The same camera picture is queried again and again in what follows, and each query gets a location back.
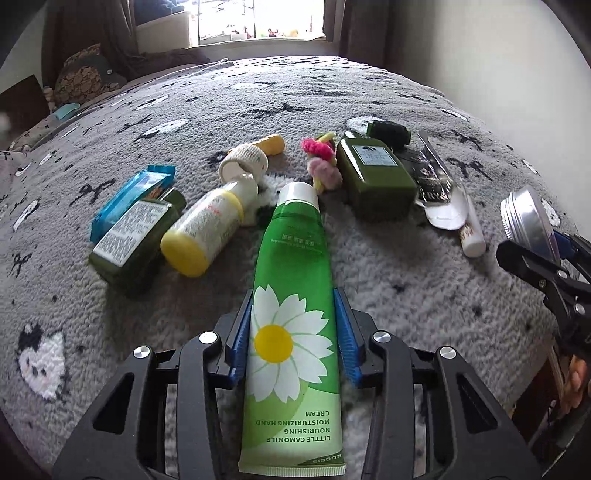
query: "fleece blanket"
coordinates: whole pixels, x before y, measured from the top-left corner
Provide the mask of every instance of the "fleece blanket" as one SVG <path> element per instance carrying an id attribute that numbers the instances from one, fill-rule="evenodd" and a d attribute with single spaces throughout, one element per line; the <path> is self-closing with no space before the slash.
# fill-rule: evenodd
<path id="1" fill-rule="evenodd" d="M 51 470 L 81 415 L 136 346 L 178 348 L 237 310 L 280 187 L 311 181 L 301 139 L 363 130 L 371 117 L 430 133 L 472 196 L 489 250 L 469 260 L 455 233 L 421 218 L 366 223 L 343 191 L 329 192 L 320 203 L 334 283 L 353 308 L 408 345 L 455 346 L 501 404 L 513 405 L 543 364 L 555 320 L 539 292 L 496 263 L 504 239 L 499 203 L 529 183 L 555 226 L 576 231 L 534 166 L 441 92 L 386 70 L 334 57 L 226 62 L 98 102 L 18 161 L 0 157 L 0 408 L 43 468 Z M 87 264 L 92 218 L 135 172 L 175 165 L 176 185 L 192 205 L 220 185 L 224 152 L 272 133 L 287 148 L 269 160 L 255 226 L 240 229 L 203 277 L 184 278 L 166 265 L 149 295 L 128 300 Z M 412 146 L 420 146 L 415 136 Z M 174 474 L 170 393 L 166 448 Z M 239 392 L 219 394 L 231 478 L 241 476 L 241 401 Z M 359 478 L 371 406 L 371 391 L 342 382 L 347 478 Z M 415 448 L 420 462 L 424 442 Z"/>

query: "yellow flower center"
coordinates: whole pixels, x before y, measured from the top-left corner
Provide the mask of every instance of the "yellow flower center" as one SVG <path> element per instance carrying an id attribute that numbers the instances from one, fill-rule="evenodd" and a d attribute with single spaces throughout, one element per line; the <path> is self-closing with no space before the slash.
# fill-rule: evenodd
<path id="1" fill-rule="evenodd" d="M 280 364 L 287 360 L 293 348 L 291 335 L 279 325 L 265 325 L 256 334 L 255 350 L 263 360 L 271 364 Z"/>

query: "hand cream tube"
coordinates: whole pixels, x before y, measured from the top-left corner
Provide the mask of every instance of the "hand cream tube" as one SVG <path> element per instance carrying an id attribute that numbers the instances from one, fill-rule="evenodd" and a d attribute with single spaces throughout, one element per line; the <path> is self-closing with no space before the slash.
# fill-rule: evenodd
<path id="1" fill-rule="evenodd" d="M 330 258 L 314 187 L 280 192 L 256 263 L 238 469 L 343 475 Z"/>

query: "white box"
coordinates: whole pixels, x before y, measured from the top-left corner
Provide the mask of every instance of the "white box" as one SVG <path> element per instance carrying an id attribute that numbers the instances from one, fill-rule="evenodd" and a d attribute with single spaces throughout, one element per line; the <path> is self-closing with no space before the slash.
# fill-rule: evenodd
<path id="1" fill-rule="evenodd" d="M 198 45 L 197 17 L 179 12 L 138 25 L 136 34 L 140 53 L 159 53 Z"/>

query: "silver jar lid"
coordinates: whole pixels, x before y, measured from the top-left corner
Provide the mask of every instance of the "silver jar lid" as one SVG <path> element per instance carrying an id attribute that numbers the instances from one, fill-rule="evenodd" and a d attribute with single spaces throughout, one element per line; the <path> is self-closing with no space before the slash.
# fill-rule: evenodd
<path id="1" fill-rule="evenodd" d="M 501 219 L 509 240 L 560 265 L 560 253 L 548 215 L 530 186 L 511 192 L 501 202 Z"/>

